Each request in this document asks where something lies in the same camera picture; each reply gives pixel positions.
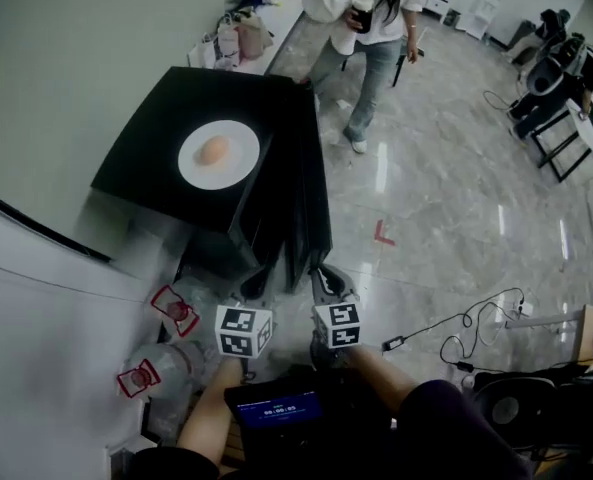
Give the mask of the orange round food item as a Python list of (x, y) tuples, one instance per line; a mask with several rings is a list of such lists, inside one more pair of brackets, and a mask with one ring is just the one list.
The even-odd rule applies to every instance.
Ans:
[(202, 165), (210, 166), (223, 160), (229, 153), (229, 138), (217, 135), (209, 138), (201, 147), (199, 160)]

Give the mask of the black cabinet with glass door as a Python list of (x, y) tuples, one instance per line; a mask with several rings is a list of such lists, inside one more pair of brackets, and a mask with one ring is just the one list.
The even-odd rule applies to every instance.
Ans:
[[(202, 190), (182, 178), (178, 153), (191, 132), (217, 120), (250, 127), (260, 156), (242, 181)], [(288, 283), (295, 286), (332, 248), (310, 82), (173, 67), (125, 125), (92, 186), (187, 225), (183, 263), (224, 280), (284, 256)]]

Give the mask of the white round plate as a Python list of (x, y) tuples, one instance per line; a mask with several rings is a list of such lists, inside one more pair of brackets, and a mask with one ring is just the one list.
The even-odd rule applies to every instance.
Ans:
[[(205, 166), (199, 152), (211, 137), (229, 138), (228, 155), (220, 162)], [(202, 190), (220, 190), (242, 181), (256, 166), (260, 156), (260, 142), (247, 125), (234, 120), (217, 120), (191, 132), (178, 153), (178, 169), (191, 186)]]

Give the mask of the person's right forearm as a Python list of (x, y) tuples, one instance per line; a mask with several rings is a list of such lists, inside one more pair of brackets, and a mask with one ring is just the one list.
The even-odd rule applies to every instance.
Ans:
[(348, 348), (345, 355), (347, 363), (363, 376), (391, 416), (396, 417), (401, 404), (418, 383), (373, 348), (357, 345)]

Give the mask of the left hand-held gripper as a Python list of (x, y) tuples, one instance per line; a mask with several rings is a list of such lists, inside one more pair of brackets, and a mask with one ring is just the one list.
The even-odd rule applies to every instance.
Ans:
[(224, 356), (259, 358), (274, 325), (274, 268), (264, 267), (229, 284), (217, 306), (214, 333)]

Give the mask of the black chest screen device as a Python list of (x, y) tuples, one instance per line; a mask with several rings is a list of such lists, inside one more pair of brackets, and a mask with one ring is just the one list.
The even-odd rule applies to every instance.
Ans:
[(246, 467), (266, 480), (357, 477), (390, 431), (388, 409), (351, 370), (228, 388), (224, 399)]

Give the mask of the grey backpack rig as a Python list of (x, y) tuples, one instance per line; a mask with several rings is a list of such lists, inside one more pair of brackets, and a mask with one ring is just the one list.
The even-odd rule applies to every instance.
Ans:
[(562, 83), (564, 77), (579, 77), (587, 58), (587, 45), (583, 35), (573, 34), (552, 47), (537, 62), (527, 76), (528, 92), (545, 96)]

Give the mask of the dark drink cup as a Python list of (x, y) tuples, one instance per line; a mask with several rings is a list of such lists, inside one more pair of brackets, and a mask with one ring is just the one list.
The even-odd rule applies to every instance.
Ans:
[(352, 0), (353, 20), (360, 24), (359, 33), (368, 33), (371, 29), (374, 0)]

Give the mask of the person's dark shirt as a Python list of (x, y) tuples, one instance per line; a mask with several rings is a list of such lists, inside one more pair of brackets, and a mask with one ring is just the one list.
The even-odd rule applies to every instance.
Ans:
[(525, 461), (446, 381), (415, 387), (396, 420), (396, 430), (355, 420), (302, 458), (271, 455), (227, 475), (195, 451), (146, 449), (131, 459), (126, 480), (532, 480)]

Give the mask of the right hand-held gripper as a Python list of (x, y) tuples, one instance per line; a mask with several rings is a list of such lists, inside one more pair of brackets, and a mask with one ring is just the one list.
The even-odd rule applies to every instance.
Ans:
[(361, 302), (352, 279), (325, 263), (310, 270), (313, 320), (317, 337), (328, 349), (361, 341)]

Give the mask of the black frame white table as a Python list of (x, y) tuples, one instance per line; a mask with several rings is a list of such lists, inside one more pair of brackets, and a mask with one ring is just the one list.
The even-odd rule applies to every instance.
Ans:
[[(573, 100), (569, 100), (562, 111), (544, 125), (537, 127), (530, 135), (532, 142), (540, 153), (537, 168), (549, 167), (559, 183), (566, 181), (587, 159), (593, 156), (593, 106), (587, 119), (583, 120), (580, 114), (580, 107)], [(541, 143), (541, 136), (566, 120), (571, 123), (571, 134), (553, 149), (546, 150)], [(570, 167), (564, 172), (560, 171), (556, 165), (556, 159), (578, 140), (584, 144), (584, 150)]]

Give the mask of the white and red paper bag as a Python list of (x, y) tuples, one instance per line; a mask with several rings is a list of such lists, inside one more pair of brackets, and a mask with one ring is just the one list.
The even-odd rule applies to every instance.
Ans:
[(240, 65), (240, 41), (237, 24), (229, 13), (219, 21), (217, 27), (217, 43), (221, 57), (233, 68)]

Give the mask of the black bag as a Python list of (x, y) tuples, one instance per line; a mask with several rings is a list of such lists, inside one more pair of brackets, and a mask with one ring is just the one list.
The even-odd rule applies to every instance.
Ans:
[(593, 455), (593, 367), (481, 373), (472, 400), (512, 449), (535, 461)]

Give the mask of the red corner floor tape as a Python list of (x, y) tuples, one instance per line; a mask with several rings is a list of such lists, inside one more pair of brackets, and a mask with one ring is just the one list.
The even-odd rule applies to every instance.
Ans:
[(384, 226), (384, 220), (378, 220), (376, 227), (375, 227), (375, 231), (374, 231), (374, 240), (376, 242), (380, 242), (382, 244), (386, 244), (389, 246), (395, 246), (396, 242), (390, 238), (388, 238), (385, 235), (385, 226)]

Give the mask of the low white platform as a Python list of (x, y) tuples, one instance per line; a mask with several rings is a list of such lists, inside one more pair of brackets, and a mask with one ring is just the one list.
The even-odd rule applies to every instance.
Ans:
[[(294, 25), (303, 13), (302, 0), (281, 0), (277, 6), (263, 5), (262, 0), (225, 0), (224, 13), (218, 17), (215, 25), (207, 29), (204, 34), (217, 34), (219, 21), (226, 13), (232, 16), (238, 29), (238, 14), (250, 12), (255, 12), (262, 18), (272, 35), (273, 45), (267, 48), (261, 57), (254, 60), (245, 59), (240, 50), (240, 65), (237, 68), (233, 68), (227, 60), (221, 57), (217, 43), (218, 61), (215, 69), (233, 70), (255, 75), (266, 74), (270, 70), (274, 58), (289, 37)], [(198, 44), (204, 34), (199, 37), (196, 45), (187, 54), (187, 64), (190, 67), (202, 68)]]

